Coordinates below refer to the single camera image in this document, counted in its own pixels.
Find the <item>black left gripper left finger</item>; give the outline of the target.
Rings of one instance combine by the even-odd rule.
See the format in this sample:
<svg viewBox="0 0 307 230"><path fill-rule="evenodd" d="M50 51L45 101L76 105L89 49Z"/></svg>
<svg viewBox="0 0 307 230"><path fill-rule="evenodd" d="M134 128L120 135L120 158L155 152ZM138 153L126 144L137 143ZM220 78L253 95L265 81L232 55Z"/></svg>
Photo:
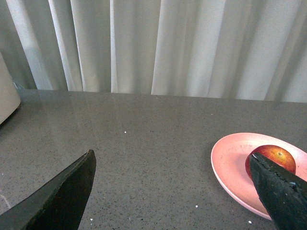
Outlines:
<svg viewBox="0 0 307 230"><path fill-rule="evenodd" d="M78 229L94 183L92 149L0 216L2 230Z"/></svg>

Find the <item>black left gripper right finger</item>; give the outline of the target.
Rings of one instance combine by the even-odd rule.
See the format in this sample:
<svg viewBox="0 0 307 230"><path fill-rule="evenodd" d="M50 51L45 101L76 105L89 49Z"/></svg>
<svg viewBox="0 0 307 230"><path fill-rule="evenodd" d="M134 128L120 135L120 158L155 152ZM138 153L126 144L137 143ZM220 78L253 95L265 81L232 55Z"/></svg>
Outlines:
<svg viewBox="0 0 307 230"><path fill-rule="evenodd" d="M307 182L256 152L249 167L257 194L278 230L307 228Z"/></svg>

